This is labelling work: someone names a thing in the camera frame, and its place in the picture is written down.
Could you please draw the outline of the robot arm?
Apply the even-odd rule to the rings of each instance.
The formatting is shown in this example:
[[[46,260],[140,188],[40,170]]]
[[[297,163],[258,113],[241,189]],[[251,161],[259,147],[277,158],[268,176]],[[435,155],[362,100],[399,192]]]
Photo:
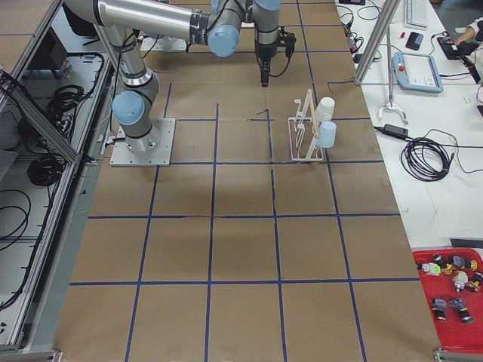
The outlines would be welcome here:
[[[229,57],[238,47],[242,25],[251,23],[260,82],[267,86],[278,49],[293,50],[279,25],[279,1],[213,1],[210,12],[167,1],[67,1],[66,6],[94,25],[117,63],[125,89],[115,95],[112,111],[126,149],[134,154],[152,152],[166,138],[149,117],[159,83],[144,60],[149,52],[187,51],[199,44]]]

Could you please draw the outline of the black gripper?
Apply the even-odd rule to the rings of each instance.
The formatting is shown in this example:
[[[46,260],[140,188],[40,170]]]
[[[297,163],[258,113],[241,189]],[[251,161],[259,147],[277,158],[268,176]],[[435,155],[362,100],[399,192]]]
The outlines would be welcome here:
[[[274,41],[270,44],[263,44],[259,41],[255,42],[255,54],[260,67],[260,83],[262,87],[269,86],[270,62],[277,54],[278,46],[278,41]]]

